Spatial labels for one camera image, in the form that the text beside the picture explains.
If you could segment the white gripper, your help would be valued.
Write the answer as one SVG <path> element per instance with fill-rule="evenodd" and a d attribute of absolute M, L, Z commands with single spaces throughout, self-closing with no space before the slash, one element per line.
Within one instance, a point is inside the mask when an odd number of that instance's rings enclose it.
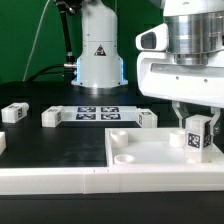
<path fill-rule="evenodd" d="M 137 80 L 144 96 L 173 100 L 172 108 L 180 128 L 189 115 L 183 103 L 186 102 L 212 107 L 210 132 L 212 135 L 220 132 L 220 108 L 224 108 L 224 51 L 211 53 L 206 66 L 177 65 L 170 54 L 142 52 L 137 59 Z"/>

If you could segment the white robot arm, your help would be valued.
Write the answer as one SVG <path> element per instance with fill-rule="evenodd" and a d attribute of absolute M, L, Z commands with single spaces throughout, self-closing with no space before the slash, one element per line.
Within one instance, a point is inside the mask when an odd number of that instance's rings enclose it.
<path fill-rule="evenodd" d="M 117 17 L 102 0 L 53 0 L 66 46 L 65 68 L 73 85 L 92 93 L 127 81 L 117 53 Z M 163 23 L 136 39 L 137 83 L 145 96 L 171 100 L 186 123 L 187 103 L 209 106 L 210 133 L 224 109 L 224 0 L 149 0 Z"/>

